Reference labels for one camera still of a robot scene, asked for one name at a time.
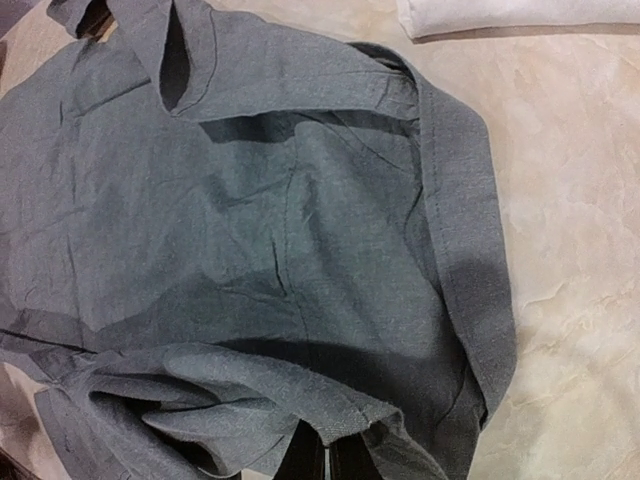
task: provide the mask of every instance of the seam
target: seam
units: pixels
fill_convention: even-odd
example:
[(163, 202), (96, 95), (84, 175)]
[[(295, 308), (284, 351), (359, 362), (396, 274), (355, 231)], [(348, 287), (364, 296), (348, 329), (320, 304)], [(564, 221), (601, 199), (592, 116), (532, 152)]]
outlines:
[[(27, 315), (28, 310), (22, 310), (20, 312), (20, 316), (24, 316)], [(49, 340), (42, 340), (40, 338), (35, 338), (32, 337), (31, 335), (25, 334), (25, 333), (18, 333), (18, 332), (14, 332), (12, 330), (8, 330), (6, 328), (0, 328), (0, 333), (2, 334), (3, 340), (5, 338), (11, 337), (11, 338), (15, 338), (15, 339), (19, 339), (19, 340), (24, 340), (25, 342), (29, 342), (29, 343), (36, 343), (39, 345), (47, 345), (47, 346), (51, 346), (51, 347), (60, 347), (60, 348), (64, 348), (70, 352), (74, 352), (74, 353), (91, 353), (91, 354), (96, 354), (97, 352), (94, 352), (92, 350), (86, 349), (84, 347), (78, 347), (76, 345), (67, 345), (64, 343), (59, 343), (59, 342), (51, 342)], [(31, 355), (32, 353), (34, 353), (33, 350), (30, 350), (27, 354)]]
[(71, 85), (73, 82), (71, 81), (72, 75), (75, 73), (78, 64), (80, 63), (80, 57), (82, 57), (87, 50), (91, 46), (93, 46), (96, 42), (90, 39), (80, 40), (80, 42), (84, 41), (84, 44), (81, 46), (80, 50), (78, 50), (75, 54), (75, 58), (73, 60), (73, 65), (70, 66), (69, 71), (66, 72), (66, 86), (62, 89), (62, 95), (60, 96), (60, 102), (58, 104), (58, 115), (59, 115), (59, 126), (61, 127), (65, 120), (65, 106), (66, 102), (69, 100), (69, 96), (71, 95)]
[(273, 446), (267, 450), (266, 452), (264, 452), (262, 455), (260, 455), (258, 458), (256, 458), (253, 462), (251, 462), (248, 465), (245, 465), (244, 468), (251, 468), (252, 466), (254, 466), (256, 463), (258, 463), (260, 460), (262, 460), (263, 458), (265, 458), (267, 455), (269, 455), (270, 453), (272, 453), (276, 448), (278, 448), (279, 445), (281, 445), (286, 438), (288, 437), (288, 435), (281, 435), (280, 438), (278, 439), (278, 441), (276, 443), (273, 444)]
[(438, 430), (440, 425), (442, 425), (442, 422), (444, 422), (453, 413), (455, 408), (458, 406), (458, 404), (462, 400), (461, 398), (462, 393), (464, 392), (464, 389), (467, 386), (467, 382), (468, 382), (467, 375), (468, 375), (469, 369), (470, 369), (470, 366), (469, 366), (469, 363), (467, 362), (464, 365), (464, 368), (462, 369), (462, 382), (460, 383), (460, 388), (458, 388), (458, 391), (456, 392), (453, 402), (451, 402), (451, 405), (449, 406), (449, 408), (447, 408), (447, 410), (442, 414), (440, 419), (435, 422), (433, 427), (434, 430)]
[[(387, 73), (387, 72), (375, 72), (375, 71), (370, 71), (370, 70), (354, 70), (354, 71), (349, 71), (349, 72), (337, 72), (337, 73), (318, 73), (317, 75), (301, 75), (301, 76), (284, 76), (284, 77), (278, 77), (278, 76), (270, 76), (270, 77), (263, 77), (260, 79), (259, 82), (256, 83), (252, 83), (249, 85), (245, 85), (242, 87), (230, 87), (230, 88), (225, 88), (222, 90), (216, 90), (215, 95), (216, 96), (220, 96), (220, 95), (224, 95), (228, 92), (237, 92), (238, 94), (242, 94), (242, 92), (251, 90), (251, 89), (255, 89), (255, 88), (260, 88), (262, 90), (266, 89), (272, 89), (272, 88), (282, 88), (281, 85), (283, 84), (283, 82), (285, 84), (292, 84), (292, 83), (304, 83), (304, 82), (310, 82), (313, 81), (317, 78), (321, 78), (321, 77), (342, 77), (342, 76), (348, 76), (348, 75), (361, 75), (361, 74), (369, 74), (369, 75), (384, 75), (384, 76), (389, 76), (389, 77), (398, 77), (399, 80), (403, 81), (404, 83), (408, 83), (410, 82), (407, 78), (405, 78), (403, 75), (399, 74), (399, 73)], [(179, 111), (171, 111), (171, 115), (172, 116), (179, 116), (182, 115), (184, 113), (187, 113), (189, 110), (191, 110), (192, 108), (196, 107), (197, 105), (199, 105), (202, 100), (204, 99), (204, 97), (207, 95), (207, 93), (209, 93), (209, 89), (211, 88), (211, 82), (213, 80), (213, 73), (211, 74), (211, 78), (209, 79), (209, 82), (207, 83), (207, 88), (204, 90), (204, 93), (202, 94), (202, 96), (194, 101), (194, 103), (192, 103), (191, 105), (187, 106), (187, 107), (183, 107), (183, 109), (179, 110)], [(400, 106), (410, 106), (410, 107), (414, 107), (415, 104), (411, 103), (411, 102), (401, 102), (399, 100), (395, 100), (392, 98), (387, 98), (385, 99), (385, 101), (388, 102), (392, 102), (394, 104), (400, 105)]]
[[(215, 24), (215, 22), (213, 20), (213, 10), (210, 10), (210, 12), (209, 12), (209, 21), (211, 22), (211, 35), (213, 37), (213, 68), (211, 69), (211, 75), (209, 75), (209, 78), (207, 79), (207, 83), (206, 83), (204, 89), (202, 90), (202, 93), (200, 94), (200, 96), (197, 99), (194, 99), (191, 102), (191, 104), (182, 107), (177, 112), (173, 112), (172, 116), (181, 115), (181, 114), (185, 113), (187, 110), (189, 110), (190, 108), (195, 107), (196, 105), (198, 105), (202, 101), (202, 99), (205, 97), (205, 95), (209, 92), (209, 88), (211, 88), (211, 82), (213, 81), (213, 77), (214, 77), (216, 71), (218, 70), (218, 58), (219, 58), (219, 56), (218, 56), (218, 35), (216, 33), (216, 24)], [(189, 49), (188, 48), (187, 48), (187, 55), (189, 56), (189, 61), (191, 62), (191, 55), (189, 53)]]
[[(71, 248), (71, 238), (69, 237), (69, 233), (67, 232), (66, 236), (66, 244), (67, 244), (67, 256), (69, 257), (69, 266), (71, 267), (71, 275), (73, 276), (71, 288), (73, 288), (73, 303), (76, 309), (77, 318), (82, 318), (80, 312), (80, 288), (78, 286), (78, 273), (76, 270), (76, 262), (73, 255), (73, 249)], [(80, 333), (80, 346), (84, 349), (86, 346), (86, 340), (84, 338), (84, 328), (82, 325), (79, 325), (78, 331)]]
[[(65, 399), (67, 400), (67, 402), (69, 404), (71, 404), (73, 407), (77, 408), (78, 410), (80, 410), (80, 407), (78, 407), (75, 402), (73, 402), (71, 400), (71, 397), (69, 396), (69, 394), (66, 391), (60, 391), (60, 393), (62, 395), (65, 396)], [(66, 430), (63, 428), (63, 423), (61, 422), (61, 420), (68, 420), (69, 419), (69, 414), (67, 412), (60, 412), (60, 415), (63, 416), (63, 418), (61, 419), (60, 416), (58, 414), (56, 414), (56, 411), (54, 409), (53, 406), (53, 400), (51, 398), (51, 394), (47, 393), (46, 396), (44, 396), (44, 398), (46, 399), (46, 405), (44, 405), (44, 407), (48, 410), (45, 412), (40, 412), (40, 415), (45, 418), (45, 417), (49, 417), (49, 423), (51, 423), (51, 421), (53, 421), (55, 423), (54, 426), (54, 435), (56, 433), (59, 433), (60, 435), (62, 435), (62, 448), (64, 449), (66, 455), (68, 455), (67, 458), (69, 458), (70, 460), (73, 460), (73, 466), (78, 468), (79, 470), (82, 470), (84, 473), (87, 474), (86, 478), (90, 478), (89, 472), (87, 472), (87, 469), (85, 468), (85, 463), (83, 462), (83, 458), (81, 458), (78, 453), (76, 451), (74, 451), (73, 449), (70, 448), (70, 442), (69, 442), (69, 437), (67, 436), (67, 432)], [(50, 435), (49, 430), (47, 429), (47, 425), (45, 424), (45, 431), (48, 435)], [(53, 444), (54, 444), (54, 449), (56, 450), (56, 453), (58, 452), (58, 449), (55, 448), (56, 444), (58, 446), (60, 446), (60, 442), (56, 442), (55, 438), (52, 439), (53, 440)]]
[(82, 110), (82, 111), (78, 111), (75, 115), (72, 115), (75, 118), (82, 118), (92, 112), (94, 112), (95, 110), (99, 109), (100, 107), (104, 106), (105, 104), (123, 97), (131, 92), (134, 92), (136, 90), (138, 90), (139, 88), (144, 87), (145, 85), (149, 85), (151, 83), (151, 80), (146, 78), (144, 80), (141, 80), (139, 82), (136, 82), (135, 84), (123, 89), (120, 92), (114, 93), (113, 95), (109, 95), (107, 97), (104, 97), (100, 100), (98, 100), (96, 103), (90, 105), (89, 107), (87, 107), (86, 109)]
[[(438, 235), (440, 236), (440, 242), (442, 245), (442, 254), (445, 257), (445, 260), (447, 262), (448, 265), (451, 265), (451, 255), (449, 253), (449, 246), (447, 244), (447, 241), (445, 240), (444, 236), (442, 235), (442, 225), (443, 225), (443, 221), (442, 221), (442, 212), (440, 211), (440, 201), (439, 201), (439, 190), (440, 190), (440, 185), (439, 185), (439, 175), (438, 175), (438, 169), (436, 167), (436, 144), (437, 144), (437, 136), (436, 136), (436, 127), (435, 127), (435, 122), (433, 121), (434, 118), (434, 108), (433, 108), (433, 92), (429, 91), (429, 111), (430, 111), (430, 121), (431, 121), (431, 174), (433, 176), (433, 181), (434, 181), (434, 191), (432, 192), (431, 196), (433, 197), (433, 204), (435, 207), (435, 216), (436, 216), (436, 221), (438, 224)], [(451, 271), (447, 271), (446, 272), (446, 276), (451, 284), (451, 299), (453, 301), (454, 306), (456, 307), (456, 309), (458, 311), (462, 311), (463, 309), (461, 308), (461, 303), (460, 303), (460, 299), (458, 297), (458, 284), (453, 276), (453, 274), (451, 273)], [(472, 338), (472, 336), (469, 334), (469, 330), (465, 324), (464, 321), (461, 322), (454, 322), (453, 319), (452, 323), (454, 323), (453, 327), (454, 327), (454, 331), (457, 328), (459, 328), (460, 330), (462, 330), (462, 334), (466, 339), (470, 339)], [(491, 390), (491, 393), (496, 393), (495, 389), (493, 387), (493, 384), (489, 381), (489, 379), (487, 378), (487, 376), (484, 373), (484, 366), (482, 365), (482, 361), (473, 354), (473, 351), (468, 350), (466, 348), (466, 345), (464, 342), (462, 342), (462, 347), (463, 350), (465, 351), (465, 354), (467, 356), (467, 361), (469, 361), (469, 358), (473, 357), (473, 359), (478, 362), (478, 365), (480, 366), (479, 371), (475, 371), (473, 368), (471, 369), (471, 371), (473, 372), (474, 375), (478, 375), (482, 378), (483, 382), (485, 383), (485, 385), (487, 385), (487, 387)], [(485, 404), (487, 403), (487, 398), (486, 395), (483, 392), (483, 397), (484, 397), (484, 401)]]
[[(302, 306), (300, 305), (300, 301), (298, 299), (298, 295), (296, 293), (295, 287), (293, 286), (293, 282), (291, 281), (291, 274), (290, 274), (290, 270), (289, 270), (289, 225), (288, 225), (288, 218), (289, 218), (289, 193), (290, 193), (290, 187), (291, 187), (291, 183), (293, 182), (293, 178), (295, 176), (295, 173), (298, 169), (298, 163), (299, 163), (299, 155), (298, 155), (298, 138), (295, 135), (293, 135), (293, 148), (295, 149), (295, 161), (294, 164), (290, 170), (290, 177), (289, 177), (289, 182), (287, 184), (287, 190), (285, 192), (285, 209), (284, 209), (284, 271), (285, 274), (287, 276), (287, 283), (289, 284), (289, 289), (291, 290), (291, 295), (293, 296), (293, 301), (294, 304), (296, 305), (296, 309), (298, 310), (298, 316), (300, 318), (300, 321), (302, 322), (302, 325), (304, 327), (304, 333), (305, 333), (305, 337), (307, 339), (306, 342), (306, 347), (307, 347), (307, 354), (309, 356), (309, 367), (311, 370), (313, 370), (313, 356), (312, 356), (312, 350), (311, 350), (311, 345), (310, 345), (310, 337), (309, 337), (309, 326), (307, 324), (307, 321), (302, 313)], [(353, 405), (353, 407), (356, 409), (356, 411), (358, 412), (358, 414), (362, 417), (362, 419), (366, 422), (367, 428), (371, 425), (371, 420), (367, 417), (367, 415), (365, 414), (365, 412), (360, 408), (360, 406), (351, 398), (349, 398), (344, 392), (342, 391), (338, 391), (337, 392), (342, 398), (344, 398), (348, 403), (350, 403), (351, 405)]]
[(353, 144), (346, 138), (345, 135), (341, 134), (340, 131), (337, 128), (334, 128), (333, 126), (329, 125), (327, 122), (323, 122), (322, 120), (316, 118), (314, 115), (309, 114), (309, 113), (296, 112), (296, 115), (299, 116), (299, 117), (305, 118), (307, 120), (310, 120), (312, 122), (315, 122), (316, 124), (320, 125), (322, 128), (324, 128), (324, 129), (330, 131), (331, 133), (333, 133), (344, 144), (345, 147), (347, 147), (351, 152), (353, 152), (353, 154), (356, 156), (354, 160), (360, 160), (362, 158), (366, 158), (367, 157), (367, 153), (370, 153), (370, 154), (373, 154), (375, 157), (377, 157), (379, 160), (381, 160), (384, 164), (388, 165), (389, 167), (402, 172), (402, 174), (404, 174), (406, 176), (411, 176), (411, 174), (407, 170), (405, 170), (404, 168), (399, 167), (398, 165), (396, 165), (396, 164), (392, 163), (391, 161), (387, 160), (382, 155), (380, 155), (380, 153), (376, 152), (375, 150), (373, 150), (373, 148), (369, 147), (366, 143), (364, 143), (362, 141), (362, 139), (360, 137), (358, 137), (358, 135), (356, 135), (356, 133), (353, 131), (353, 129), (350, 128), (335, 113), (330, 112), (330, 115), (332, 116), (332, 118), (334, 118), (337, 121), (339, 121), (340, 124), (343, 125), (347, 129), (347, 131), (351, 134), (351, 137), (361, 146), (361, 148), (362, 148), (361, 151), (358, 151), (358, 149), (353, 146)]

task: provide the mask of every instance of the gray fabric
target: gray fabric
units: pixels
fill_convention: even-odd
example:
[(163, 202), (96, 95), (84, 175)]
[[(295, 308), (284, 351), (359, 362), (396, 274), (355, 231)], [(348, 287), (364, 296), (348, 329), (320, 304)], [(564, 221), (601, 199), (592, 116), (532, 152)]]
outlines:
[(302, 419), (465, 478), (515, 364), (481, 119), (379, 46), (107, 5), (0, 102), (0, 360), (71, 475), (273, 474)]

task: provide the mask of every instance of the gray shirt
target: gray shirt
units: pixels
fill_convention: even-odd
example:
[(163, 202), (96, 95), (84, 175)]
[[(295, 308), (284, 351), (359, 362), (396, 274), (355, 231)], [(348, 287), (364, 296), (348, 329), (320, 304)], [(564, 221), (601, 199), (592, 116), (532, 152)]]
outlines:
[(515, 364), (482, 120), (380, 46), (107, 5), (0, 102), (0, 360), (71, 476), (273, 474), (302, 419), (465, 478)]

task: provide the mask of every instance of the folded fabric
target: folded fabric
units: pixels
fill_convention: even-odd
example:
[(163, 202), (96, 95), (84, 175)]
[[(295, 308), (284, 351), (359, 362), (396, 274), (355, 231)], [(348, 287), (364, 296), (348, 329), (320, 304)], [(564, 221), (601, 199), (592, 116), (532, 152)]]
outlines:
[(0, 361), (78, 480), (273, 474), (296, 425), (466, 478), (515, 363), (486, 128), (393, 52), (109, 11), (0, 102)]
[(640, 23), (640, 0), (398, 0), (411, 38), (485, 27)]

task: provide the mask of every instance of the clothing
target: clothing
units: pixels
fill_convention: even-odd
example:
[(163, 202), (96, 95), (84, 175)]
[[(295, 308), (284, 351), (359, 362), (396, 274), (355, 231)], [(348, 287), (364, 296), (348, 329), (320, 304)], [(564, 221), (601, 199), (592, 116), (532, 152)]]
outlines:
[(464, 478), (515, 363), (482, 120), (376, 45), (107, 5), (0, 101), (0, 361), (71, 476), (272, 474), (303, 420)]
[(485, 27), (640, 23), (638, 0), (398, 0), (407, 35)]

